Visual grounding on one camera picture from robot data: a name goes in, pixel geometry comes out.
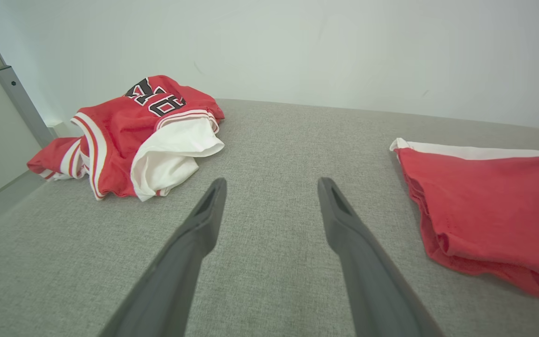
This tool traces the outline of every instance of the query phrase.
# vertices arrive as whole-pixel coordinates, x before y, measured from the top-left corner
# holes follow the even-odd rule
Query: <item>white lining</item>
[[[406,141],[402,138],[395,139],[394,142],[392,142],[392,145],[390,145],[390,151],[406,148],[426,154],[455,156],[465,160],[539,157],[539,150],[494,149],[487,147],[453,147],[451,145],[417,143],[414,141]]]
[[[134,156],[130,178],[141,201],[166,196],[182,184],[199,166],[193,157],[210,156],[222,150],[208,117],[185,119],[165,124],[154,132]]]

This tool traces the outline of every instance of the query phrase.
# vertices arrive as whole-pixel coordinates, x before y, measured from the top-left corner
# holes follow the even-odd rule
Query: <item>gray upholstered table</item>
[[[354,335],[316,195],[332,177],[451,337],[539,336],[539,299],[427,258],[392,140],[539,149],[539,130],[396,113],[218,100],[217,155],[165,198],[96,202],[46,183],[0,220],[0,336],[96,336],[209,183],[226,177],[188,336]]]

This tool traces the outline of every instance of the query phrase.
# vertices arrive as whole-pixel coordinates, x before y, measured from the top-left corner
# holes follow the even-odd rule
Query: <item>metal frame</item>
[[[15,74],[13,68],[8,66],[0,53],[0,84],[9,96],[9,99],[28,126],[41,147],[46,147],[53,140],[53,136],[43,122],[34,104],[28,97],[26,90]]]

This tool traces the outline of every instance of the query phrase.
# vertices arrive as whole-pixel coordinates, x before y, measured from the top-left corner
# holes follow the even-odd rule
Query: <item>printed number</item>
[[[185,104],[184,98],[178,100],[176,96],[171,95],[149,105],[149,111],[161,117],[175,109],[180,109]]]
[[[133,86],[124,96],[130,97],[135,100],[137,103],[145,106],[148,100],[156,94],[166,94],[165,90],[161,87],[155,88],[155,92],[152,90],[151,85],[149,84],[149,79],[143,79],[135,86]],[[174,111],[175,109],[180,109],[186,104],[184,98],[178,98],[174,95],[165,96],[161,100],[157,100],[148,106],[149,111],[162,117],[163,115]]]
[[[161,87],[157,87],[155,92],[153,92],[151,86],[149,85],[149,79],[147,78],[133,86],[130,90],[128,90],[128,92],[126,92],[124,96],[130,97],[137,103],[144,106],[149,98],[155,94],[165,94],[165,90],[163,90]]]

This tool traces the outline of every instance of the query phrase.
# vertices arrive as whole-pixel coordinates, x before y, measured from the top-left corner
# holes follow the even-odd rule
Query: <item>jersey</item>
[[[47,181],[81,179],[85,173],[81,137],[57,138],[28,162],[28,169]]]
[[[124,96],[79,109],[71,122],[82,129],[84,136],[73,141],[72,156],[80,158],[73,165],[80,165],[82,174],[89,174],[97,200],[109,192],[141,200],[164,196],[197,170],[194,156],[222,149],[223,143],[215,134],[223,118],[223,111],[211,96],[178,85],[167,76],[148,77]],[[59,144],[49,147],[37,155],[40,161],[29,162],[31,170],[41,175],[47,173],[45,170],[62,173],[62,162],[57,167],[59,153],[70,149],[66,149],[66,143],[64,148]],[[36,168],[47,161],[45,157],[54,164],[42,166],[45,170]]]

